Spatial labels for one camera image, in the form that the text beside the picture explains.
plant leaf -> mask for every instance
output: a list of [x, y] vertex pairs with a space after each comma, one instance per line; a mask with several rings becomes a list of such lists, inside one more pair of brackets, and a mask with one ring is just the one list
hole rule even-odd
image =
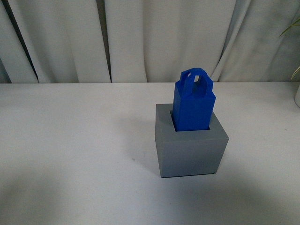
[[292, 74], [292, 78], [293, 79], [295, 77], [295, 75], [300, 71], [300, 67], [298, 67], [295, 72]]
[[300, 26], [300, 24], [296, 24], [296, 23], [298, 23], [300, 21], [300, 18], [298, 19], [298, 20], [296, 20], [295, 22], [293, 22], [288, 28], [286, 28], [280, 35], [279, 35], [279, 37], [281, 36], [281, 35], [283, 35], [284, 33], [286, 33], [292, 26]]
[[284, 33], [286, 33], [291, 27], [292, 27], [292, 25], [290, 25], [288, 28], [286, 28], [286, 29], [279, 35], [279, 37], [280, 37], [281, 35], [283, 35]]

gray box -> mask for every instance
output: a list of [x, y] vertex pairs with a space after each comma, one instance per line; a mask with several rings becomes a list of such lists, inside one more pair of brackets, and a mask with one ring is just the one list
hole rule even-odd
[[176, 132], [173, 104], [156, 105], [155, 143], [161, 178], [216, 173], [229, 137], [212, 113], [209, 130]]

white table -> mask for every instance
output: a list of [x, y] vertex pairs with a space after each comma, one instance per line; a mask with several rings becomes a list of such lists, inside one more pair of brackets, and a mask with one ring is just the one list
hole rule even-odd
[[1, 84], [0, 224], [300, 224], [299, 83], [215, 83], [217, 174], [159, 176], [173, 83]]

handle hole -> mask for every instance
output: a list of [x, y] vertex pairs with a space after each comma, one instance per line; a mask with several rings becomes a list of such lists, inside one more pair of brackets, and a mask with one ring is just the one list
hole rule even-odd
[[199, 75], [196, 75], [194, 79], [194, 83], [197, 82], [198, 80], [199, 80]]

blue 3d-printed piece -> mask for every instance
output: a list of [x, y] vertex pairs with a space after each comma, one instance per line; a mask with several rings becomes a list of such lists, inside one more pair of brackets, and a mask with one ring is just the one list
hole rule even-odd
[[172, 119], [176, 131], [208, 130], [216, 96], [213, 81], [201, 68], [181, 73], [175, 83]]

